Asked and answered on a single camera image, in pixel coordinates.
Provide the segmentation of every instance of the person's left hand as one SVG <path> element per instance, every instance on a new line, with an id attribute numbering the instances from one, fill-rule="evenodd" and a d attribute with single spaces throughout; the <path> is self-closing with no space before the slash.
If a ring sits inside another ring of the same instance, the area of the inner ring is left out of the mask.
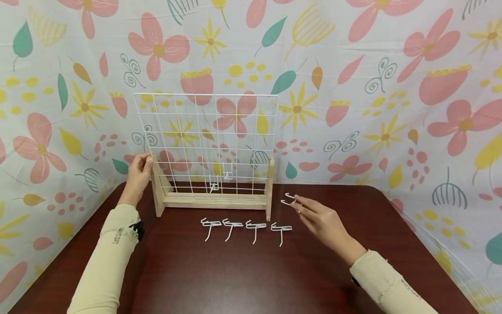
<path id="1" fill-rule="evenodd" d="M 125 184 L 122 196 L 118 204 L 130 204 L 134 207 L 138 205 L 143 191 L 150 181 L 150 172 L 152 172 L 153 159 L 150 153 L 138 154 L 134 157 L 129 166 L 127 174 L 127 183 Z"/>

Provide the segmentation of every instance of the teal leaf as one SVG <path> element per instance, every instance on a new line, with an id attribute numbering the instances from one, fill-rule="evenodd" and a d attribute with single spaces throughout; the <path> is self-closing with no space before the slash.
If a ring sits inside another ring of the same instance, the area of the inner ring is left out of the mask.
<path id="1" fill-rule="evenodd" d="M 295 166 L 293 166 L 291 162 L 288 162 L 288 166 L 286 167 L 286 177 L 293 180 L 297 175 L 298 171 L 296 170 Z"/>
<path id="2" fill-rule="evenodd" d="M 25 22 L 14 37 L 12 45 L 14 53 L 20 58 L 28 57 L 33 51 L 33 39 L 31 37 L 28 22 Z"/>
<path id="3" fill-rule="evenodd" d="M 61 111 L 63 111 L 68 104 L 68 87 L 61 73 L 58 74 L 58 93 L 61 101 Z"/>
<path id="4" fill-rule="evenodd" d="M 118 173 L 127 174 L 129 167 L 127 166 L 127 164 L 125 162 L 120 161 L 120 160 L 116 160 L 113 158 L 112 158 L 112 161 L 113 161 L 113 165 L 115 167 L 115 170 L 117 170 Z"/>
<path id="5" fill-rule="evenodd" d="M 270 28 L 263 35 L 262 46 L 270 47 L 278 40 L 279 36 L 281 35 L 284 22 L 286 21 L 287 18 L 288 17 L 285 17 L 282 20 L 270 26 Z"/>
<path id="6" fill-rule="evenodd" d="M 296 72 L 293 70 L 286 71 L 282 73 L 274 83 L 274 87 L 272 87 L 272 91 L 270 94 L 277 95 L 281 92 L 284 92 L 286 89 L 291 87 L 296 79 Z"/>
<path id="7" fill-rule="evenodd" d="M 486 244 L 486 257 L 496 265 L 502 265 L 502 233 Z"/>

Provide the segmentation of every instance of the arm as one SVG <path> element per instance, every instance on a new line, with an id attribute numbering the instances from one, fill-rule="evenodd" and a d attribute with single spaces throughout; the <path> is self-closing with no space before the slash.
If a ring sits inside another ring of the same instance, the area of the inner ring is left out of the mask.
<path id="1" fill-rule="evenodd" d="M 314 200 L 295 196 L 300 220 L 349 266 L 352 277 L 387 314 L 438 314 L 380 254 L 352 238 L 338 214 Z"/>
<path id="2" fill-rule="evenodd" d="M 68 314 L 113 314 L 119 306 L 124 272 L 138 243 L 136 206 L 150 180 L 150 154 L 137 155 L 115 209 L 104 222 L 96 248 L 71 300 Z"/>

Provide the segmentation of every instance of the hand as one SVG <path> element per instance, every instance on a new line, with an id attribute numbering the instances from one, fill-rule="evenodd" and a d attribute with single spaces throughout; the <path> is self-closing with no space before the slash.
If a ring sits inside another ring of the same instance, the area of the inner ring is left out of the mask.
<path id="1" fill-rule="evenodd" d="M 150 181 L 150 172 L 152 172 L 154 161 L 150 153 L 138 154 L 134 157 L 127 173 L 127 182 L 125 184 L 122 196 L 118 204 L 129 204 L 134 207 L 138 205 L 143 191 Z"/>
<path id="2" fill-rule="evenodd" d="M 366 253 L 366 249 L 345 230 L 336 211 L 309 198 L 295 195 L 300 203 L 291 204 L 300 220 L 322 243 L 335 251 L 348 265 Z"/>

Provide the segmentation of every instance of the person's right hand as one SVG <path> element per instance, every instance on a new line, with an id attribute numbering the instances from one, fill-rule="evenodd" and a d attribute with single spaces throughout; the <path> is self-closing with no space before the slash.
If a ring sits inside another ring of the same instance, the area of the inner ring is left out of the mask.
<path id="1" fill-rule="evenodd" d="M 295 195 L 300 203 L 291 204 L 300 220 L 322 243 L 352 265 L 366 249 L 345 230 L 336 211 L 316 200 Z"/>

